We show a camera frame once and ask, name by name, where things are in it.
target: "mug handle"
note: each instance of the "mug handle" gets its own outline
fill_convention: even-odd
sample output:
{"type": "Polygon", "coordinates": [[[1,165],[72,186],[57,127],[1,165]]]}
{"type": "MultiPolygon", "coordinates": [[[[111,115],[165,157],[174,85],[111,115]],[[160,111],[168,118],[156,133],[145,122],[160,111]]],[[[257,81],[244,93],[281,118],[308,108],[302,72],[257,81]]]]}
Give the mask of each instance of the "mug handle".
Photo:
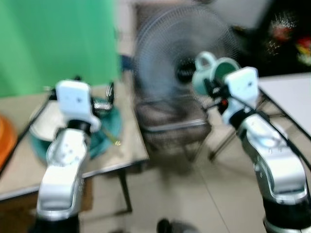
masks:
{"type": "Polygon", "coordinates": [[[216,57],[211,52],[206,52],[206,51],[201,52],[195,58],[195,68],[197,70],[203,70],[208,67],[213,67],[215,63],[216,63],[216,57]]]}

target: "tile floor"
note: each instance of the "tile floor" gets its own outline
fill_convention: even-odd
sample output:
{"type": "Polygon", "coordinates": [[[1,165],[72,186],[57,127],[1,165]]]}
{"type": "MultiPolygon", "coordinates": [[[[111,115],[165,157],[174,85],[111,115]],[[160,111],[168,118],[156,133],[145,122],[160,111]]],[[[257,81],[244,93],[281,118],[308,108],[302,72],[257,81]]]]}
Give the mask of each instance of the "tile floor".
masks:
{"type": "MultiPolygon", "coordinates": [[[[213,123],[220,121],[216,112],[210,118],[213,123]]],[[[285,129],[291,126],[284,119],[276,122],[285,129]]],[[[264,209],[253,166],[239,140],[220,153],[215,163],[207,159],[210,148],[229,130],[216,124],[194,163],[182,154],[151,154],[150,168],[128,176],[132,214],[113,215],[125,208],[117,177],[96,177],[94,208],[82,214],[82,232],[155,233],[162,217],[189,222],[202,233],[265,232],[264,209]]],[[[299,131],[292,131],[290,136],[302,151],[310,151],[310,141],[299,131]]]]}

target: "table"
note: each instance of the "table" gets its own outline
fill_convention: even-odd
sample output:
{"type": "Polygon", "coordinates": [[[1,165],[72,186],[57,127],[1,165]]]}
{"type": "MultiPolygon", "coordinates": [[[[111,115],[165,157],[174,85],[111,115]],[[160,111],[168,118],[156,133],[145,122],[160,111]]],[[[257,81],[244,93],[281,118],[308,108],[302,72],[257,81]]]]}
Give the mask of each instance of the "table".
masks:
{"type": "MultiPolygon", "coordinates": [[[[148,161],[149,157],[134,115],[130,93],[122,82],[116,82],[115,88],[115,105],[119,108],[122,117],[121,146],[111,146],[102,156],[91,160],[83,177],[89,179],[96,175],[117,171],[127,211],[131,212],[132,205],[125,168],[139,166],[148,161]]],[[[97,86],[92,89],[92,95],[104,97],[105,89],[106,86],[97,86]]],[[[7,116],[20,132],[32,111],[43,103],[45,98],[45,94],[4,98],[0,100],[0,112],[7,116]]],[[[39,190],[45,169],[45,165],[35,157],[29,140],[27,138],[22,140],[0,178],[0,204],[35,195],[39,190]]]]}
{"type": "MultiPolygon", "coordinates": [[[[257,106],[262,110],[267,101],[273,103],[283,116],[291,122],[311,140],[311,73],[289,74],[259,79],[259,88],[263,101],[257,106]]],[[[216,150],[209,154],[209,159],[213,161],[235,137],[235,130],[218,145],[216,150]]]]}

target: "white table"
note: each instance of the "white table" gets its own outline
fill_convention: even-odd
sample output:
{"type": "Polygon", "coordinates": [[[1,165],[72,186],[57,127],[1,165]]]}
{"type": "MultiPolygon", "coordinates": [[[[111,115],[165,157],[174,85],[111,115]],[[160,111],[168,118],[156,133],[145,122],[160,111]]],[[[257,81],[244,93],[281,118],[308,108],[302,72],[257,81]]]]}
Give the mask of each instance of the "white table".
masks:
{"type": "Polygon", "coordinates": [[[311,73],[261,78],[259,87],[311,140],[311,73]]]}

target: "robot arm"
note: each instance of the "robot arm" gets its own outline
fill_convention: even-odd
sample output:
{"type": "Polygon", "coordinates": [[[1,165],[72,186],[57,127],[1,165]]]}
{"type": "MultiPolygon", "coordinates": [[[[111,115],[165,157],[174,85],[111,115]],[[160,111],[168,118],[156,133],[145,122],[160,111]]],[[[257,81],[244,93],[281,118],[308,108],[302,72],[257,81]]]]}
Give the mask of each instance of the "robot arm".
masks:
{"type": "Polygon", "coordinates": [[[267,232],[311,233],[310,194],[300,159],[263,116],[238,101],[255,107],[259,95],[256,69],[245,67],[228,73],[221,80],[212,79],[209,74],[207,67],[206,73],[200,70],[200,75],[194,75],[194,87],[201,82],[206,88],[205,94],[226,99],[223,102],[227,104],[219,110],[223,122],[236,129],[244,151],[253,162],[267,232]]]}
{"type": "Polygon", "coordinates": [[[82,174],[90,159],[90,135],[100,129],[88,84],[61,81],[56,86],[59,108],[67,121],[47,151],[47,169],[42,179],[37,220],[31,232],[79,232],[78,213],[83,196],[82,174]]]}

